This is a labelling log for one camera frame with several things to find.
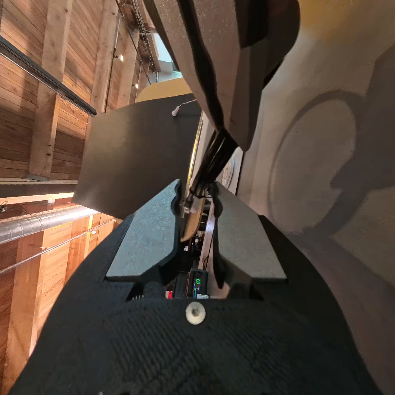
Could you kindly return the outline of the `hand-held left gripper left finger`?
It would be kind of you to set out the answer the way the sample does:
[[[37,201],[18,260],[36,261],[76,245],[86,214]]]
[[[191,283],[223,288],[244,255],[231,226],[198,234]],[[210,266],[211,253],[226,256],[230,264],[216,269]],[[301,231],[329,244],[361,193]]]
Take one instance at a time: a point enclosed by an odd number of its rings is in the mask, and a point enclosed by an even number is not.
[[[164,281],[162,268],[175,257],[180,243],[181,187],[181,180],[174,180],[133,214],[106,279]]]

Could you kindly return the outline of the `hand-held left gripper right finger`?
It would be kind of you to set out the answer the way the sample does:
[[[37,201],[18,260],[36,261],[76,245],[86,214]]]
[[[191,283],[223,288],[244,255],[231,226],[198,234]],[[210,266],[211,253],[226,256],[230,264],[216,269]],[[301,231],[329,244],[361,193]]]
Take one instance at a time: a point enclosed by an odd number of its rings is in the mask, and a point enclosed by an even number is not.
[[[258,214],[217,181],[213,203],[213,272],[218,288],[286,281]]]

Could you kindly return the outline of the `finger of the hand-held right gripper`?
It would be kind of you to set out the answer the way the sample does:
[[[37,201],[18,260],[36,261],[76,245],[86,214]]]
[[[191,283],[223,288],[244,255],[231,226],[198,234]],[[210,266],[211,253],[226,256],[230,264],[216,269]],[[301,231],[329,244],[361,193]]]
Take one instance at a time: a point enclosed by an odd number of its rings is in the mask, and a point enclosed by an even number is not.
[[[201,1],[143,1],[175,65],[216,130],[224,128],[215,67],[198,17]]]
[[[188,39],[204,109],[218,131],[248,151],[258,118],[263,1],[188,1]]]

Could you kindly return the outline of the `black ceiling track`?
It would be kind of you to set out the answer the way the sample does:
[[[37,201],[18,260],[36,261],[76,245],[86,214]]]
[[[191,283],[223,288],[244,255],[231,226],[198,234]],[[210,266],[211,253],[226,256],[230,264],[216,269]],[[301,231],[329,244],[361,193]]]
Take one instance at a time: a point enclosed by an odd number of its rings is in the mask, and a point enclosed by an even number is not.
[[[51,74],[49,74],[37,63],[32,61],[29,57],[27,57],[24,53],[18,50],[14,45],[12,45],[2,36],[0,37],[0,54],[16,66],[27,72],[30,76],[37,79],[39,82],[57,93],[64,100],[78,107],[87,115],[92,117],[97,115],[96,109],[90,106],[81,97],[77,96],[77,94],[72,92],[68,87],[66,87],[56,78],[54,78]]]

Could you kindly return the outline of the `silver ventilation duct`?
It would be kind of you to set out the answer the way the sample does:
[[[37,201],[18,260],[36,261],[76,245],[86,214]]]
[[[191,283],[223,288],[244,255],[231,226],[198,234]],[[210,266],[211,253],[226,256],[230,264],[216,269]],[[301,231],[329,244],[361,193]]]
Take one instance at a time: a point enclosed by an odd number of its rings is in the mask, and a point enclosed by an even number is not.
[[[0,221],[0,244],[18,240],[66,223],[98,214],[96,210],[76,205],[47,210],[31,215],[15,216]]]

